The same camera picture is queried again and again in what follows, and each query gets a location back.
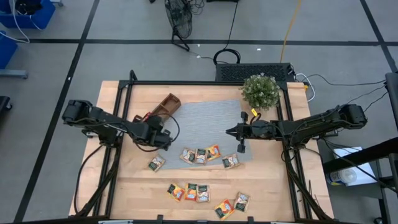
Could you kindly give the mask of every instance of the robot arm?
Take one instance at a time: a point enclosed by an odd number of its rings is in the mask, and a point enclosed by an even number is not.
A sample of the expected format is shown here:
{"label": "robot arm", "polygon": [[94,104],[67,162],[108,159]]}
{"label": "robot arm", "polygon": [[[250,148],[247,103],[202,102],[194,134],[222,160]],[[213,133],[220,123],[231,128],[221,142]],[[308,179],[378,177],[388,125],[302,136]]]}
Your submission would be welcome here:
{"label": "robot arm", "polygon": [[240,145],[238,152],[244,153],[245,139],[263,139],[282,141],[290,147],[302,147],[312,137],[338,128],[360,129],[367,123],[367,119],[358,105],[337,106],[321,114],[316,114],[297,121],[264,121],[257,119],[247,124],[248,114],[241,113],[243,123],[226,130],[226,133],[234,136]]}
{"label": "robot arm", "polygon": [[153,146],[167,150],[172,142],[170,132],[163,129],[162,118],[150,116],[142,119],[136,116],[133,122],[93,106],[89,101],[70,100],[62,119],[64,124],[83,128],[83,134],[96,133],[100,144],[115,147],[117,138],[127,133],[141,146]]}

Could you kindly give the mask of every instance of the yellow cable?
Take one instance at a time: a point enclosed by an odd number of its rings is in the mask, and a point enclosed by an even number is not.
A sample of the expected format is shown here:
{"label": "yellow cable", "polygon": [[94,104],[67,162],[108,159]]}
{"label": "yellow cable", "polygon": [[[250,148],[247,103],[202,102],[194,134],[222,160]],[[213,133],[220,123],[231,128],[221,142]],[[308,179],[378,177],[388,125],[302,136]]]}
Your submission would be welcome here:
{"label": "yellow cable", "polygon": [[285,35],[284,46],[282,47],[282,53],[280,53],[280,61],[279,61],[279,63],[282,63],[282,61],[283,61],[283,59],[284,59],[284,52],[285,52],[285,46],[286,46],[287,36],[289,36],[289,32],[290,32],[290,30],[291,30],[292,27],[293,27],[293,23],[294,23],[294,21],[296,20],[296,15],[297,15],[297,12],[298,12],[299,9],[300,9],[300,6],[301,6],[301,0],[298,0],[297,6],[296,6],[296,8],[294,9],[293,18],[292,18],[292,20],[290,21],[289,28],[287,29],[287,32],[286,32],[286,35]]}

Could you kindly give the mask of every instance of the black floor line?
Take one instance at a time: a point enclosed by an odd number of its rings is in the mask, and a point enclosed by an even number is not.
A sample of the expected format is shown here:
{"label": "black floor line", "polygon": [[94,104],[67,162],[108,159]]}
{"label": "black floor line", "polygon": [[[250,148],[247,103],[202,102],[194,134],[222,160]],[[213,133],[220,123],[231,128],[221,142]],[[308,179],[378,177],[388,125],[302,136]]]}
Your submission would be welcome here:
{"label": "black floor line", "polygon": [[[31,39],[34,44],[79,44],[80,39]],[[187,39],[187,44],[226,44],[227,40]],[[283,40],[230,40],[237,45],[283,45]],[[171,40],[123,40],[123,39],[86,39],[85,44],[171,44]],[[302,46],[378,46],[379,41],[330,41],[330,40],[288,40],[287,45]],[[398,46],[398,42],[383,42],[386,46]]]}
{"label": "black floor line", "polygon": [[90,15],[88,16],[86,26],[83,30],[80,41],[78,43],[78,47],[76,49],[75,56],[73,57],[72,64],[70,65],[68,75],[65,78],[65,83],[63,84],[60,97],[58,99],[57,105],[54,110],[54,114],[51,117],[51,122],[50,122],[49,128],[47,129],[47,132],[45,133],[42,147],[40,148],[40,152],[36,159],[35,166],[33,168],[32,174],[30,175],[30,179],[28,181],[24,195],[22,196],[22,200],[19,204],[18,211],[15,215],[14,222],[22,222],[24,219],[27,207],[29,205],[30,198],[32,197],[33,191],[34,191],[36,183],[37,183],[37,179],[39,178],[40,171],[42,169],[45,156],[47,154],[47,151],[49,150],[50,142],[51,142],[52,136],[54,134],[55,127],[57,126],[57,122],[60,117],[61,110],[62,110],[63,104],[65,102],[65,98],[67,97],[70,83],[72,82],[73,75],[75,73],[76,67],[77,67],[79,59],[80,59],[81,51],[83,50],[83,46],[85,44],[85,40],[87,38],[88,31],[90,30],[91,23],[93,22],[93,18],[94,18],[94,15],[97,10],[99,2],[100,2],[100,0],[94,0],[93,6],[91,7]]}
{"label": "black floor line", "polygon": [[379,28],[378,28],[378,26],[376,24],[376,21],[373,18],[372,12],[371,12],[368,4],[366,3],[365,0],[361,0],[361,4],[362,4],[362,7],[363,7],[363,9],[364,9],[364,11],[366,13],[366,16],[368,17],[368,20],[369,20],[370,24],[372,26],[374,35],[376,35],[377,40],[381,44],[381,49],[382,49],[382,51],[384,53],[384,56],[386,57],[386,60],[388,62],[388,65],[390,66],[391,71],[392,72],[398,71],[396,62],[391,57],[391,53],[390,53],[390,51],[389,51],[389,49],[388,49],[388,47],[387,47],[387,45],[386,45],[386,43],[385,43],[385,41],[383,39],[383,36],[381,35],[381,32],[380,32],[380,30],[379,30]]}

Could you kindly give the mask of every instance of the green plant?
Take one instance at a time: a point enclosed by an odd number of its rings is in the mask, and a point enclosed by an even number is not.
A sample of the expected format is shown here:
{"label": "green plant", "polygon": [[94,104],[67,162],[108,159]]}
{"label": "green plant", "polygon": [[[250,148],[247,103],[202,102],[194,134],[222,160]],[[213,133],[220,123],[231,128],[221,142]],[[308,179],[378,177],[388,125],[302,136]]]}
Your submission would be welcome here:
{"label": "green plant", "polygon": [[269,110],[279,99],[279,86],[275,77],[266,77],[263,73],[245,79],[242,90],[243,99],[254,109]]}

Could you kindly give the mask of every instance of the clear plastic container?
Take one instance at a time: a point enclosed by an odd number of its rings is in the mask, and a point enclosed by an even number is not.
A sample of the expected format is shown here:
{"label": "clear plastic container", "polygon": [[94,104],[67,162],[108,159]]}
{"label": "clear plastic container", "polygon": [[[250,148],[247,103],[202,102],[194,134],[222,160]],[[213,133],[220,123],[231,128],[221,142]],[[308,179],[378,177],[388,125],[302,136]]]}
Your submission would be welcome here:
{"label": "clear plastic container", "polygon": [[331,172],[325,177],[330,185],[341,185],[354,182],[356,180],[356,173],[353,169],[343,169]]}

